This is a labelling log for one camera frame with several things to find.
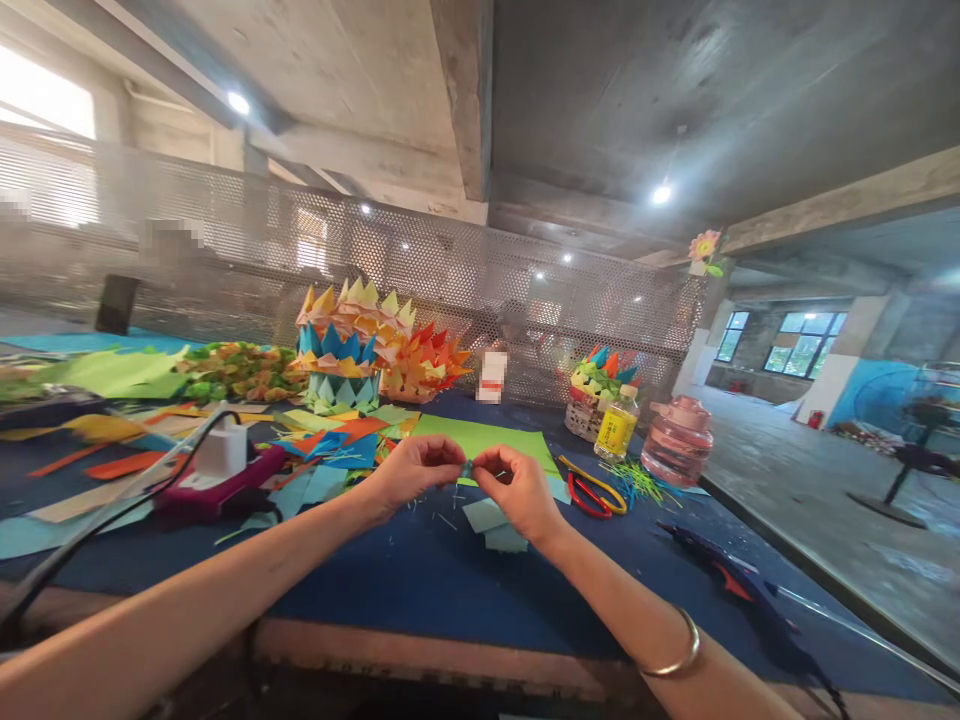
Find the plastic bottle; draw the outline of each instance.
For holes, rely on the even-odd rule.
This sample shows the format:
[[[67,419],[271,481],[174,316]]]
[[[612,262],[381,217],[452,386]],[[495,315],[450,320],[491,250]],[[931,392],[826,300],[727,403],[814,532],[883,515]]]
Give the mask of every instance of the plastic bottle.
[[[643,445],[643,466],[671,485],[696,485],[713,448],[710,413],[687,395],[679,395],[669,405],[650,403],[650,409],[659,414]]]
[[[639,416],[637,388],[633,385],[621,385],[620,397],[604,413],[593,451],[607,462],[623,460],[627,456],[627,448]]]

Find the pink jar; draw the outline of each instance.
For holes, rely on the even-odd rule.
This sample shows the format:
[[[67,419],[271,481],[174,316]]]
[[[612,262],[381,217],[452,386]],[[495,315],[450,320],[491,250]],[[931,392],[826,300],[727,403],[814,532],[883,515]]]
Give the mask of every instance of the pink jar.
[[[643,445],[643,466],[671,485],[696,485],[713,448],[710,413],[687,395],[678,395],[669,405],[650,403],[650,408],[659,415]]]

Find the scissors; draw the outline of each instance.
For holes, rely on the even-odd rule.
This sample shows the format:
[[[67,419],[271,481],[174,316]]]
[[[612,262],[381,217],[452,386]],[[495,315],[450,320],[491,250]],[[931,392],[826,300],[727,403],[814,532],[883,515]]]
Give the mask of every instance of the scissors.
[[[563,455],[560,455],[557,458],[557,460],[559,460],[564,465],[566,465],[567,469],[570,470],[570,472],[567,475],[567,489],[570,491],[570,500],[573,502],[574,505],[576,505],[578,508],[583,510],[583,512],[585,512],[590,517],[597,518],[599,520],[609,520],[610,518],[613,517],[614,513],[616,513],[617,515],[626,515],[627,503],[624,502],[623,497],[620,495],[620,493],[618,493],[616,490],[614,490],[612,487],[607,485],[607,483],[603,482],[602,480],[598,480],[592,475],[585,473],[583,470],[578,468],[572,462],[567,460]],[[591,482],[594,485],[606,491],[607,493],[609,493],[609,495],[617,502],[617,504],[614,505],[605,497],[601,497],[600,495],[598,495],[584,481]],[[584,499],[577,494],[577,488],[582,490],[583,493],[587,496],[587,498],[589,498],[600,509],[596,510],[590,505],[588,505],[584,501]]]

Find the fan stand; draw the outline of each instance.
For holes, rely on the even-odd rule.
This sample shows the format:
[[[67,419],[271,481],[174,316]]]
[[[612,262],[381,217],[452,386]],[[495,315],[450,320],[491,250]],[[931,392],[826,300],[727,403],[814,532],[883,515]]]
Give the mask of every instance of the fan stand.
[[[933,434],[933,430],[934,428],[931,425],[928,425],[923,429],[923,434],[920,436],[919,440],[917,440],[918,447],[926,448],[927,443],[930,441],[930,436]],[[910,463],[903,464],[903,467],[897,474],[896,479],[893,481],[893,485],[891,485],[890,489],[887,490],[887,496],[883,500],[853,492],[847,492],[847,497],[859,505],[867,508],[868,510],[873,510],[876,513],[885,515],[891,520],[896,520],[897,522],[901,522],[904,525],[909,525],[910,527],[926,530],[927,524],[923,520],[918,518],[913,513],[908,513],[906,510],[901,510],[893,505],[894,498],[897,497],[897,493],[899,493],[900,488],[903,487],[903,483],[907,479],[907,475],[909,475],[910,471],[913,469],[913,465]]]

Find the yellow bottle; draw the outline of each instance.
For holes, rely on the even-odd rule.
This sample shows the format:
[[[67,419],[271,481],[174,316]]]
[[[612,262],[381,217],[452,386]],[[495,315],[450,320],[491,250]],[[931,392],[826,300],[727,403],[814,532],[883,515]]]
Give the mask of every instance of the yellow bottle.
[[[637,388],[622,385],[620,397],[603,416],[600,434],[593,445],[593,451],[607,462],[620,462],[627,456],[630,438],[637,426],[640,406],[637,405]]]

